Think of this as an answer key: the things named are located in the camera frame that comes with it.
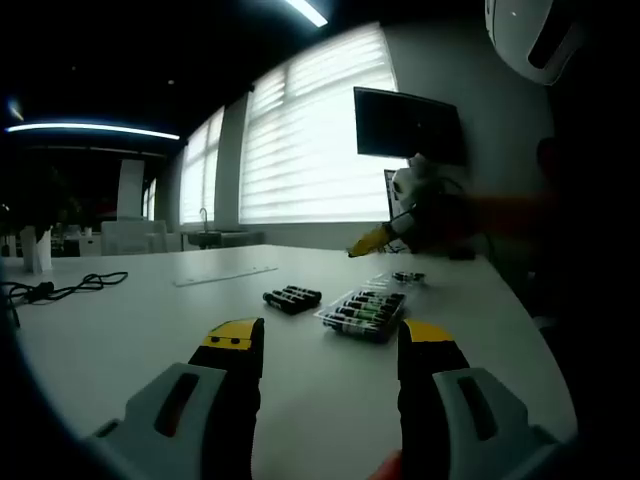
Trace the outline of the person's left hand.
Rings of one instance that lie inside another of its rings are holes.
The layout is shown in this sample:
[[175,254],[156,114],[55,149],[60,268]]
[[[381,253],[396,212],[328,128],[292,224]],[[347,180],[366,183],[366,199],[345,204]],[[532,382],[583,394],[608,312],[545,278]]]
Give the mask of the person's left hand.
[[402,451],[393,451],[373,472],[368,480],[401,480],[402,479]]

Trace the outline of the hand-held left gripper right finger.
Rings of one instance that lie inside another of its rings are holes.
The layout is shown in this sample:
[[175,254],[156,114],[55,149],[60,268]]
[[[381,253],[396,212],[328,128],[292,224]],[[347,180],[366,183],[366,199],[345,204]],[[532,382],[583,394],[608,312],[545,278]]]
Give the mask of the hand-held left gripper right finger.
[[397,346],[404,478],[536,479],[552,463],[555,438],[449,333],[406,319]]

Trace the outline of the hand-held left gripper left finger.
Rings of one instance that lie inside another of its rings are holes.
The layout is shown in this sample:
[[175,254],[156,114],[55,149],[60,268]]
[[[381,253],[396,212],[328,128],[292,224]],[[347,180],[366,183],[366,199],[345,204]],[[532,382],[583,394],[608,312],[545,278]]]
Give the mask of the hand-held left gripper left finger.
[[224,322],[87,439],[120,479],[249,479],[264,320]]

